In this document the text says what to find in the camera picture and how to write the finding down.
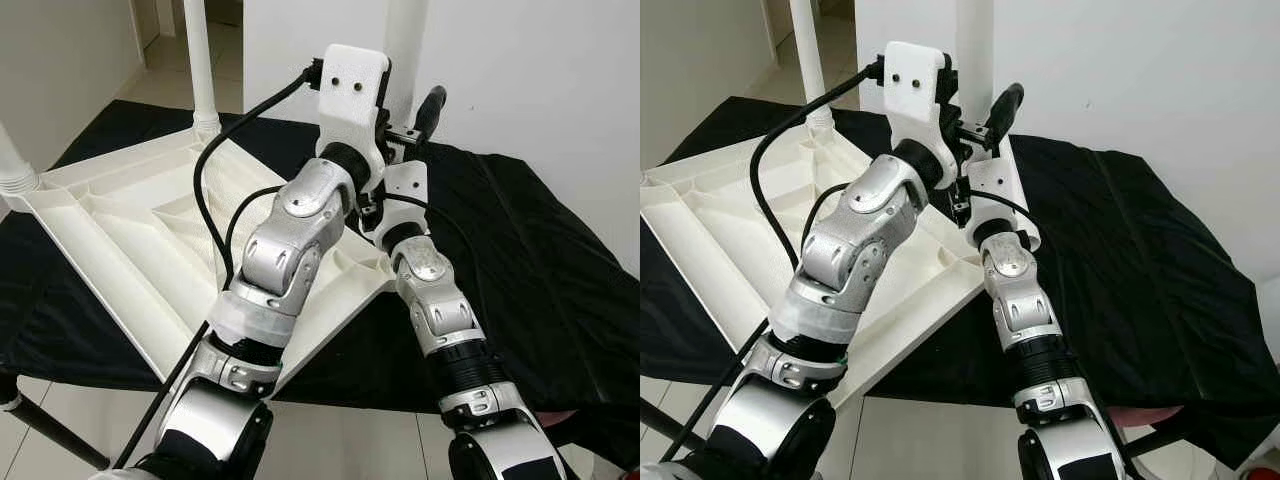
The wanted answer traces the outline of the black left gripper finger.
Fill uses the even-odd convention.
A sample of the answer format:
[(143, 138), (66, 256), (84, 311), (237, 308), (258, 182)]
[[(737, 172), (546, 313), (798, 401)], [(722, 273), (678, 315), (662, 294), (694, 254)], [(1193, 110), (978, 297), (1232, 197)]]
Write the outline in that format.
[(1001, 141), (1012, 128), (1025, 90), (1021, 83), (1011, 83), (992, 104), (986, 122), (986, 140)]
[(435, 84), (419, 106), (415, 114), (415, 132), (417, 141), (429, 141), (438, 128), (442, 110), (447, 101), (447, 90), (443, 84)]

